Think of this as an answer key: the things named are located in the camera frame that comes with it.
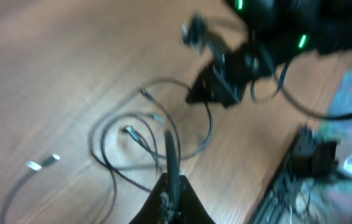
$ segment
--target wood grain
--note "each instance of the wood grain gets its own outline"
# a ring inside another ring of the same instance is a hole
[[[0,0],[0,209],[9,188],[27,171],[27,160],[50,153],[62,157],[22,189],[7,223],[90,223],[102,205],[108,209],[113,183],[89,157],[87,133],[96,119],[146,80],[193,82],[210,55],[200,57],[184,47],[180,30],[197,8],[238,22],[215,0]],[[245,38],[216,30],[231,47]],[[326,111],[349,57],[302,55],[292,64],[286,86],[307,106]],[[274,88],[267,82],[257,92],[265,95]],[[208,129],[204,108],[187,106],[185,91],[175,86],[150,91],[174,116],[183,153],[195,150]],[[308,119],[281,96],[264,105],[246,97],[228,110],[219,105],[211,109],[212,141],[204,153],[183,162],[182,169],[213,220],[242,223],[263,194],[289,137]],[[125,110],[155,108],[137,98]],[[155,128],[158,138],[162,130]],[[116,130],[107,142],[114,163],[150,161]],[[161,139],[159,146],[164,152]],[[127,176],[149,187],[158,178],[153,170]],[[148,196],[121,179],[118,188],[107,223],[127,223]]]

